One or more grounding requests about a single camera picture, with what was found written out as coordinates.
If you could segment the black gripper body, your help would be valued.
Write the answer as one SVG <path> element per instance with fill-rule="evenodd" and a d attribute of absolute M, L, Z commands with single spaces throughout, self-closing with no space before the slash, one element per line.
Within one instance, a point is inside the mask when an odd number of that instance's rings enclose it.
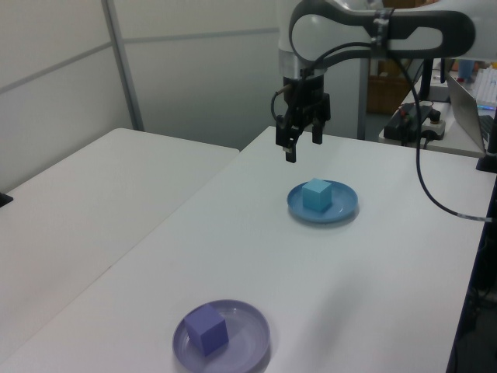
<path fill-rule="evenodd" d="M 290 88 L 283 94 L 287 104 L 286 116 L 293 116 L 298 108 L 319 103 L 324 94 L 324 76 L 306 78 L 304 82 L 294 78 L 283 78 L 283 85 Z"/>

